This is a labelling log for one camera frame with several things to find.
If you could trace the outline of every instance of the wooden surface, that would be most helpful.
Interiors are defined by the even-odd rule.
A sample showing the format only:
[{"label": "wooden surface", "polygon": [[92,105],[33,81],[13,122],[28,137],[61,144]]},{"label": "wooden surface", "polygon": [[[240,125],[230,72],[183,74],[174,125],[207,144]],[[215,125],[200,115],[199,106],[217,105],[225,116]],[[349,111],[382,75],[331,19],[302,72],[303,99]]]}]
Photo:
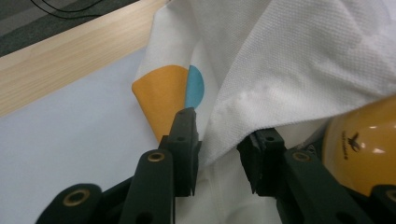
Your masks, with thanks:
[{"label": "wooden surface", "polygon": [[163,0],[141,0],[0,58],[0,117],[146,46]]}]

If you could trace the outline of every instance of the textured fabric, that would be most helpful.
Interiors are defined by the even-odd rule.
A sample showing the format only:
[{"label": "textured fabric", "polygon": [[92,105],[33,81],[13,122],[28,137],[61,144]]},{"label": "textured fabric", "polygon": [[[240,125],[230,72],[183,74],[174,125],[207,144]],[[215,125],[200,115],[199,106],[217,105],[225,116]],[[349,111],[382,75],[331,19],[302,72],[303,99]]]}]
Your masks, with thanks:
[{"label": "textured fabric", "polygon": [[[394,8],[380,0],[174,0],[156,14],[134,85],[156,69],[185,68],[185,92],[169,103],[177,106],[145,113],[166,111],[162,119],[172,120],[183,102],[193,106],[203,139],[205,181],[198,199],[178,201],[180,223],[279,221],[262,217],[274,202],[249,194],[233,148],[269,127],[293,147],[323,120],[395,93],[396,26],[387,6]],[[165,74],[156,78],[166,83]],[[141,102],[139,94],[156,89],[148,82],[135,95]],[[156,134],[168,134],[170,125],[156,125]]]}]

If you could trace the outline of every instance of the white cloth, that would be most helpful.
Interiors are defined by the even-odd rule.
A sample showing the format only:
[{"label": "white cloth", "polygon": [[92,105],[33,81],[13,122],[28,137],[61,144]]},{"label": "white cloth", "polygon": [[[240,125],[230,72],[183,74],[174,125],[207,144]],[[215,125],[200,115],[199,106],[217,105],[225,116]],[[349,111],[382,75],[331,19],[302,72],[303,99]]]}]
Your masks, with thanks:
[{"label": "white cloth", "polygon": [[196,107],[202,170],[196,197],[177,201],[178,223],[279,222],[266,217],[272,201],[250,195],[230,150],[279,126],[292,147],[321,122],[312,120],[396,92],[391,15],[380,0],[174,0],[158,11],[136,79],[193,64],[216,83]]}]

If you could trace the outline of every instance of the white paper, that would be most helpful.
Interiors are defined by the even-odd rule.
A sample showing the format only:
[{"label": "white paper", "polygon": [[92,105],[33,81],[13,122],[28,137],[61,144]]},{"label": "white paper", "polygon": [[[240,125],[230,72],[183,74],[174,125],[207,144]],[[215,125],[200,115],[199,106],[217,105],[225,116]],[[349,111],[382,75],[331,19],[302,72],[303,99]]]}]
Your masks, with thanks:
[{"label": "white paper", "polygon": [[137,51],[0,118],[0,223],[35,223],[63,189],[134,175],[158,143],[131,92]]}]

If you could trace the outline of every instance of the metal bolt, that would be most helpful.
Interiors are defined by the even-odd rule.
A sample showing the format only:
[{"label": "metal bolt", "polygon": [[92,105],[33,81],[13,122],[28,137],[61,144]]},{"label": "metal bolt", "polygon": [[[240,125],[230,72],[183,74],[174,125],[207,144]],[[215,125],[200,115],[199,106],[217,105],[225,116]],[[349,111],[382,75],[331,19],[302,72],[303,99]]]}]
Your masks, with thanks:
[{"label": "metal bolt", "polygon": [[294,152],[293,158],[297,161],[311,161],[311,157],[303,152]]},{"label": "metal bolt", "polygon": [[90,197],[90,191],[88,189],[76,189],[64,197],[64,206],[73,207],[87,201]]},{"label": "metal bolt", "polygon": [[154,152],[148,155],[149,161],[163,161],[165,159],[165,155],[161,152]]}]

